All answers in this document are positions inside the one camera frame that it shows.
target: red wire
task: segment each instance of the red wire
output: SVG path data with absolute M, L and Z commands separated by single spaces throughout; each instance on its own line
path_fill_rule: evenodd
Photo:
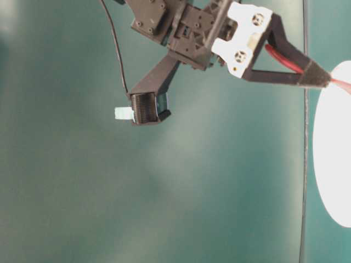
M 280 54 L 278 51 L 276 51 L 270 44 L 265 45 L 265 49 L 267 52 L 278 62 L 286 66 L 287 68 L 290 68 L 292 71 L 295 71 L 296 73 L 303 73 L 302 68 L 300 68 L 298 65 L 296 65 L 294 62 L 290 61 L 286 57 L 284 57 L 282 54 Z
M 266 44 L 265 49 L 274 59 L 276 59 L 278 62 L 280 62 L 281 64 L 283 64 L 287 68 L 291 69 L 292 71 L 295 71 L 296 73 L 303 74 L 304 71 L 302 68 L 300 68 L 294 62 L 292 62 L 289 59 L 287 59 L 286 57 L 284 57 L 277 50 L 275 50 L 270 44 Z M 340 81 L 339 79 L 334 79 L 334 78 L 332 78 L 330 81 L 335 83 L 340 88 L 343 88 L 344 90 L 346 90 L 348 93 L 351 94 L 351 84 L 350 83 L 347 83 L 345 81 Z

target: white plastic part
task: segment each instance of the white plastic part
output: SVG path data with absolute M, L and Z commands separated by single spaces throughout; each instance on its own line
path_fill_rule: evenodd
M 241 78 L 250 64 L 253 52 L 271 21 L 272 13 L 265 7 L 252 4 L 231 4 L 228 17 L 237 22 L 237 29 L 230 41 L 217 38 L 213 43 L 212 52 L 227 63 L 229 72 L 235 77 Z M 245 59 L 238 62 L 235 55 L 241 52 L 245 53 Z
M 134 111 L 131 107 L 118 107 L 115 108 L 115 118 L 116 119 L 125 119 L 125 120 L 134 120 Z
M 351 83 L 351 61 L 332 77 Z M 313 132 L 314 170 L 323 204 L 335 222 L 351 227 L 351 95 L 330 84 L 319 97 Z

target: teal backdrop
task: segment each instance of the teal backdrop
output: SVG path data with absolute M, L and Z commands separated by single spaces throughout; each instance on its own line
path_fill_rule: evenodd
M 351 2 L 309 0 L 309 54 L 329 71 L 351 60 Z M 320 198 L 313 167 L 312 134 L 319 92 L 309 92 L 309 155 L 307 176 L 304 262 L 351 262 L 351 229 L 328 215 Z
M 328 70 L 350 51 L 336 2 L 309 8 L 310 54 Z M 106 3 L 132 87 L 166 49 Z M 302 0 L 243 3 L 280 14 L 303 49 Z M 283 70 L 264 52 L 257 67 Z M 99 1 L 0 0 L 0 262 L 299 262 L 303 89 L 181 65 L 169 96 L 161 125 L 115 121 L 128 101 Z M 303 259 L 349 262 L 350 232 L 314 180 L 309 158 Z

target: white disk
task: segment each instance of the white disk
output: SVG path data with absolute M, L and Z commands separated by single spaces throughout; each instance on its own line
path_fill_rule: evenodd
M 339 64 L 332 77 L 351 83 L 351 61 Z M 313 132 L 317 186 L 335 222 L 351 227 L 351 95 L 330 84 L 319 97 Z

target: black wire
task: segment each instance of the black wire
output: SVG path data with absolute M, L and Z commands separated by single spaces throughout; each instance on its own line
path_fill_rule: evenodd
M 117 40 L 117 34 L 116 34 L 116 30 L 115 30 L 115 25 L 114 22 L 112 20 L 112 17 L 110 15 L 109 10 L 106 7 L 106 4 L 104 2 L 104 0 L 100 0 L 101 5 L 103 6 L 103 8 L 105 9 L 107 18 L 109 19 L 110 25 L 111 25 L 111 31 L 112 31 L 112 36 L 114 37 L 114 41 L 115 41 L 115 47 L 116 47 L 116 54 L 118 57 L 118 61 L 120 62 L 120 69 L 121 69 L 121 78 L 122 78 L 122 84 L 123 87 L 126 91 L 126 94 L 128 93 L 128 89 L 127 89 L 127 83 L 126 83 L 126 78 L 124 76 L 124 68 L 123 68 L 123 61 L 122 61 L 122 56 L 121 56 L 121 51 L 120 51 L 120 46 L 118 45 L 118 40 Z

